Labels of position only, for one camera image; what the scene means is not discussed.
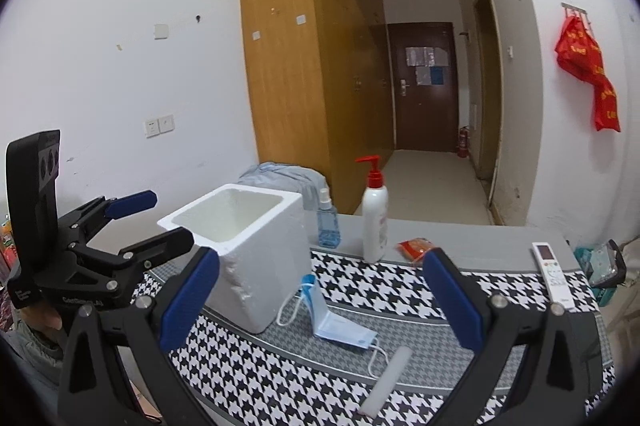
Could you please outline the left hand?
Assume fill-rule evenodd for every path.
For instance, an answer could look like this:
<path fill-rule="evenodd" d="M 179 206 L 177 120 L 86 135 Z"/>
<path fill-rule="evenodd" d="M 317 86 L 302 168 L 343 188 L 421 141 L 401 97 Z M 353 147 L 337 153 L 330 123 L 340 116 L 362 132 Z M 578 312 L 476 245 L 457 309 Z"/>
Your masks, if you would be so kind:
<path fill-rule="evenodd" d="M 15 340 L 18 352 L 32 362 L 61 364 L 67 334 L 62 318 L 46 302 L 17 310 Z"/>

